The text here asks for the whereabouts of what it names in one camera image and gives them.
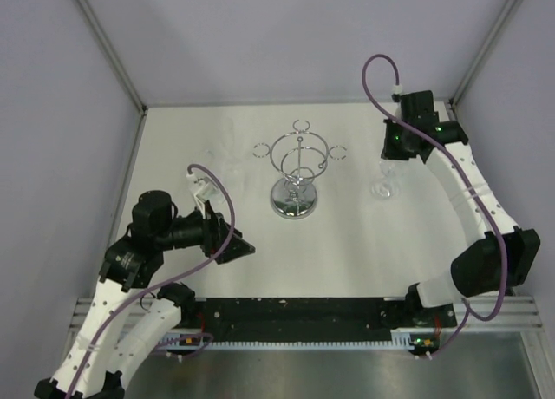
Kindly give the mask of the round wine glass back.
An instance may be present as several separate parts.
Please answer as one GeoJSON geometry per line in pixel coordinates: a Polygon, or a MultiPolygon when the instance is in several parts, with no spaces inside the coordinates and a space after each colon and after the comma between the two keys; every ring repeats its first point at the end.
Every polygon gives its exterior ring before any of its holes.
{"type": "Polygon", "coordinates": [[[370,185],[371,194],[379,200],[390,200],[400,193],[399,164],[393,160],[379,162],[380,174],[370,185]]]}

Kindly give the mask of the round wine glass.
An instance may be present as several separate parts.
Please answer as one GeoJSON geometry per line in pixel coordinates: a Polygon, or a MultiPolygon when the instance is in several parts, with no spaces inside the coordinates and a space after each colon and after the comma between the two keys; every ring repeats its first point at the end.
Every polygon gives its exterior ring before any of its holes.
{"type": "Polygon", "coordinates": [[[393,160],[379,162],[380,174],[370,185],[371,194],[379,200],[390,200],[400,193],[399,164],[393,160]]]}
{"type": "Polygon", "coordinates": [[[217,159],[217,153],[210,148],[203,149],[201,154],[208,163],[213,163],[217,159]]]}

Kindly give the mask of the ribbed champagne flute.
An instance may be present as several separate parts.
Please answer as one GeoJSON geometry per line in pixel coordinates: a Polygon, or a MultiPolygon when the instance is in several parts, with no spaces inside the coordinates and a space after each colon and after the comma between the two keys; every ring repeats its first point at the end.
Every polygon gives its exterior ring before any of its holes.
{"type": "Polygon", "coordinates": [[[236,142],[235,142],[235,126],[234,120],[229,117],[224,117],[219,123],[219,163],[222,172],[231,176],[237,173],[239,159],[237,156],[236,142]]]}

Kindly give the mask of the round wine glass front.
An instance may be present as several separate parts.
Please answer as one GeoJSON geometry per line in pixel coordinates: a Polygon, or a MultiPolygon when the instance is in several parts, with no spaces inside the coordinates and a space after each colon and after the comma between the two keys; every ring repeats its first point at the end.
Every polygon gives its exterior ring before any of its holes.
{"type": "Polygon", "coordinates": [[[217,153],[210,148],[203,149],[201,154],[208,163],[213,163],[217,159],[217,153]]]}

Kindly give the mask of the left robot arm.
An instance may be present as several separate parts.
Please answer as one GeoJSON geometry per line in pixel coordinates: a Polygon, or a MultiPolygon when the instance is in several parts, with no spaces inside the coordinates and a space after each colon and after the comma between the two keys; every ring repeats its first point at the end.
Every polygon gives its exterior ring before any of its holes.
{"type": "Polygon", "coordinates": [[[208,262],[229,263],[255,252],[233,220],[214,212],[223,189],[198,186],[185,217],[169,193],[143,193],[125,235],[104,257],[88,314],[61,366],[36,385],[37,398],[122,398],[137,369],[176,325],[196,318],[194,292],[181,272],[155,284],[167,251],[199,247],[208,262]]]}

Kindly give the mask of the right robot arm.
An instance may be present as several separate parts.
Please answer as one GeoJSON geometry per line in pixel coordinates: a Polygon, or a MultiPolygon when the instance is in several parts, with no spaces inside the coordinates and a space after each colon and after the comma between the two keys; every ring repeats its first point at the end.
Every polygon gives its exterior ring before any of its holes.
{"type": "Polygon", "coordinates": [[[467,248],[435,278],[410,285],[404,312],[423,326],[436,307],[500,288],[521,286],[540,248],[534,229],[523,229],[502,208],[473,157],[457,121],[441,121],[431,91],[396,97],[396,116],[440,143],[441,152],[420,136],[387,119],[384,160],[419,159],[439,181],[462,226],[467,248]]]}

